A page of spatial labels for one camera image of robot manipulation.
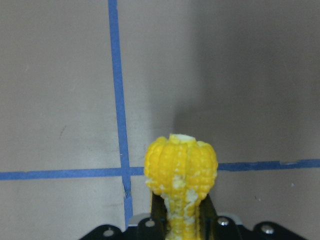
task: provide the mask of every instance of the horizontal blue line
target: horizontal blue line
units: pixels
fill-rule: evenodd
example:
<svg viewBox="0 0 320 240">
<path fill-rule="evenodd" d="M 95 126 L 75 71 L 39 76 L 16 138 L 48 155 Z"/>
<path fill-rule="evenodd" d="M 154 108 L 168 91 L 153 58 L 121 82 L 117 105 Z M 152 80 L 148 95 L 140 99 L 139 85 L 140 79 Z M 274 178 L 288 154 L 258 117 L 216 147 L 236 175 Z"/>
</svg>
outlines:
<svg viewBox="0 0 320 240">
<path fill-rule="evenodd" d="M 219 163 L 218 171 L 243 172 L 262 170 L 289 170 L 320 168 L 320 159 L 300 160 L 283 163 L 280 161 L 259 162 L 233 162 Z M 34 179 L 71 179 L 71 178 L 99 178 L 122 177 L 123 168 L 96 168 L 96 169 L 70 169 L 70 170 L 43 170 L 43 171 L 9 171 L 0 172 L 0 181 L 5 180 L 34 180 Z M 142 176 L 142 166 L 130 167 L 131 176 Z"/>
</svg>

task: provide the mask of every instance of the screw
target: screw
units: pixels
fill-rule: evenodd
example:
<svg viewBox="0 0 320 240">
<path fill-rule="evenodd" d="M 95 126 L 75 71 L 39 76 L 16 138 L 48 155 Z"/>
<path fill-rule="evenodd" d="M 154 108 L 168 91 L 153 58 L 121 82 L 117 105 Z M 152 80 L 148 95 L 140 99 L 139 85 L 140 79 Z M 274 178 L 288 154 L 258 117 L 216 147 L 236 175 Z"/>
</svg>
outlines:
<svg viewBox="0 0 320 240">
<path fill-rule="evenodd" d="M 275 232 L 274 228 L 267 224 L 262 225 L 261 230 L 265 234 L 273 234 Z"/>
<path fill-rule="evenodd" d="M 103 232 L 103 236 L 105 237 L 111 237 L 115 232 L 109 227 L 108 230 Z"/>
<path fill-rule="evenodd" d="M 229 224 L 229 220 L 226 217 L 221 216 L 218 218 L 218 224 L 221 226 L 227 226 Z"/>
<path fill-rule="evenodd" d="M 150 218 L 150 220 L 146 221 L 144 224 L 145 224 L 148 228 L 151 228 L 151 227 L 153 227 L 154 225 L 156 225 L 155 221 L 153 221 L 151 218 Z"/>
</svg>

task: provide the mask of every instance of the vertical blue line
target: vertical blue line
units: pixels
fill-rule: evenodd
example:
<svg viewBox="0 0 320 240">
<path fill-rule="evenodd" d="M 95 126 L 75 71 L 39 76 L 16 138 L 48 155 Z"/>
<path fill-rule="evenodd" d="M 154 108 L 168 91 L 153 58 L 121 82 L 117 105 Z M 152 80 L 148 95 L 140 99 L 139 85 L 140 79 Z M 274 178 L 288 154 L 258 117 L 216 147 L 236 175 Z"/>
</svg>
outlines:
<svg viewBox="0 0 320 240">
<path fill-rule="evenodd" d="M 124 220 L 125 226 L 127 227 L 129 219 L 133 215 L 133 204 L 131 196 L 130 163 L 117 5 L 117 0 L 108 0 L 115 110 L 118 127 L 120 163 L 122 169 L 122 184 L 124 187 Z"/>
</svg>

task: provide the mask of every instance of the gray floor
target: gray floor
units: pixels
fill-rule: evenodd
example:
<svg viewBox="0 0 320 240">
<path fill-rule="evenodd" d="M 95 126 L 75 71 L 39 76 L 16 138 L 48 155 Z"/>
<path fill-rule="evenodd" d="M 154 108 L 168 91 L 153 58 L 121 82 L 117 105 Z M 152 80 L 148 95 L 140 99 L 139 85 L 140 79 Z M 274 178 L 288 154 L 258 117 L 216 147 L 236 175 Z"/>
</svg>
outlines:
<svg viewBox="0 0 320 240">
<path fill-rule="evenodd" d="M 129 159 L 184 133 L 220 163 L 320 158 L 320 2 L 119 0 Z M 120 167 L 108 2 L 0 1 L 0 172 Z M 133 213 L 148 212 L 132 176 Z M 320 168 L 218 174 L 219 212 L 320 234 Z M 125 229 L 120 177 L 0 181 L 3 239 Z"/>
</svg>

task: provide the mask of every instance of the corn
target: corn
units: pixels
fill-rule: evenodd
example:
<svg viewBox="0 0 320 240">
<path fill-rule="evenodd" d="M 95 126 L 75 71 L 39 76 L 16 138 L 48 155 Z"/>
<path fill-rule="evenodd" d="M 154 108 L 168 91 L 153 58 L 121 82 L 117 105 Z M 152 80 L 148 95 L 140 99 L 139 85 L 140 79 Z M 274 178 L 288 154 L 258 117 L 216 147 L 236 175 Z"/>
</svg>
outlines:
<svg viewBox="0 0 320 240">
<path fill-rule="evenodd" d="M 146 185 L 164 199 L 167 240 L 200 240 L 200 202 L 215 183 L 218 162 L 214 149 L 194 137 L 159 137 L 145 155 Z"/>
</svg>

